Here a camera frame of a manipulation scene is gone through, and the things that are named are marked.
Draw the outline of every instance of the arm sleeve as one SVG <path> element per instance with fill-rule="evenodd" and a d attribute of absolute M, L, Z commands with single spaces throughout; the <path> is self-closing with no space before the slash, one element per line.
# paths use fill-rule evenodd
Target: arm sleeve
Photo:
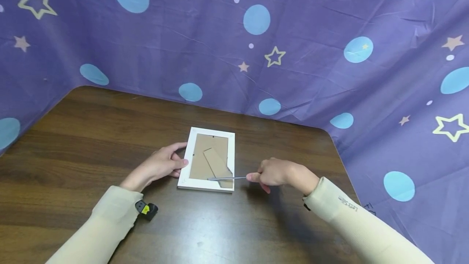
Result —
<path fill-rule="evenodd" d="M 106 264 L 117 245 L 134 226 L 138 192 L 110 187 L 93 208 L 90 218 L 46 264 Z"/>
<path fill-rule="evenodd" d="M 303 200 L 367 263 L 433 264 L 413 243 L 352 201 L 327 178 L 321 178 L 316 189 Z"/>

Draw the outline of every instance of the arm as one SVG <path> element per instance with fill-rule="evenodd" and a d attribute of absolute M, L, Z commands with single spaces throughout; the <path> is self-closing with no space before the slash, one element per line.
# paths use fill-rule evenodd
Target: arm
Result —
<path fill-rule="evenodd" d="M 351 200 L 327 178 L 319 179 L 303 165 L 269 159 L 247 179 L 266 185 L 291 184 L 303 194 L 311 211 L 330 224 L 367 263 L 432 264 L 405 237 Z"/>
<path fill-rule="evenodd" d="M 90 218 L 46 264 L 106 264 L 134 226 L 138 215 L 135 203 L 143 198 L 142 190 L 166 175 L 179 177 L 188 161 L 180 159 L 175 151 L 185 146 L 186 143 L 176 143 L 161 148 L 134 169 L 119 187 L 110 187 Z"/>
<path fill-rule="evenodd" d="M 138 215 L 135 203 L 142 198 L 141 193 L 110 187 L 90 218 L 46 264 L 107 263 L 134 226 Z"/>

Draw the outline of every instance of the purple fabric backdrop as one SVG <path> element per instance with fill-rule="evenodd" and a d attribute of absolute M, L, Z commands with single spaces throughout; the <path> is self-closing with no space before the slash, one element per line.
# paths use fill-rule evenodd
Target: purple fabric backdrop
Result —
<path fill-rule="evenodd" d="M 468 8 L 0 0 L 0 149 L 83 85 L 323 128 L 365 208 L 436 263 L 463 263 Z"/>

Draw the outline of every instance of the yellow star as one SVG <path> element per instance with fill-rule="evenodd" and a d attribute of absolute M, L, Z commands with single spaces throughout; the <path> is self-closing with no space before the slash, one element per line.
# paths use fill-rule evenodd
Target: yellow star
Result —
<path fill-rule="evenodd" d="M 460 114 L 457 114 L 455 116 L 453 116 L 452 118 L 450 119 L 445 119 L 441 116 L 436 116 L 435 119 L 437 120 L 438 122 L 438 128 L 436 128 L 434 131 L 433 131 L 433 134 L 445 134 L 448 136 L 448 138 L 453 141 L 454 143 L 456 143 L 458 140 L 459 140 L 459 137 L 462 135 L 462 134 L 467 134 L 469 132 L 469 125 L 466 125 L 464 124 L 463 122 L 463 115 L 462 113 Z M 461 128 L 464 128 L 463 130 L 459 130 L 456 132 L 455 135 L 452 135 L 450 132 L 447 132 L 447 131 L 442 131 L 441 129 L 444 128 L 445 126 L 443 125 L 443 122 L 446 121 L 446 122 L 452 122 L 454 120 L 458 120 L 458 125 L 461 127 Z"/>
<path fill-rule="evenodd" d="M 280 56 L 278 57 L 277 61 L 272 61 L 271 60 L 271 56 L 273 56 L 275 54 L 280 54 Z M 286 51 L 279 51 L 277 46 L 274 47 L 274 50 L 272 50 L 272 53 L 271 54 L 266 54 L 264 55 L 265 59 L 269 61 L 269 63 L 267 64 L 267 67 L 270 67 L 274 64 L 278 64 L 279 66 L 282 64 L 282 61 L 281 61 L 281 58 L 282 56 L 285 55 L 285 53 L 287 53 Z"/>
<path fill-rule="evenodd" d="M 34 8 L 32 7 L 29 7 L 28 5 L 25 5 L 25 3 L 28 2 L 28 0 L 21 0 L 19 3 L 18 3 L 18 7 L 19 8 L 23 8 L 23 9 L 27 9 L 29 11 L 32 12 L 32 14 L 34 14 L 34 16 L 36 17 L 36 19 L 40 20 L 41 17 L 45 14 L 45 13 L 48 13 L 48 14 L 52 14 L 52 15 L 57 15 L 57 13 L 52 9 L 52 7 L 49 6 L 49 0 L 42 0 L 42 4 L 44 5 L 44 7 L 46 7 L 47 9 L 44 9 L 44 8 L 41 8 L 39 10 L 39 12 L 37 12 Z"/>

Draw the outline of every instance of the wooden table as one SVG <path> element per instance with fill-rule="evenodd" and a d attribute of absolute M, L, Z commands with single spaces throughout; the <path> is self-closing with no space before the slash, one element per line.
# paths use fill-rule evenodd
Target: wooden table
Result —
<path fill-rule="evenodd" d="M 0 157 L 0 263 L 44 263 L 110 185 L 149 154 L 186 141 L 191 126 L 236 133 L 236 175 L 265 158 L 304 164 L 356 200 L 329 135 L 273 120 L 104 89 L 72 91 Z M 302 195 L 236 181 L 233 194 L 145 190 L 160 211 L 138 220 L 110 263 L 360 263 L 308 212 Z"/>

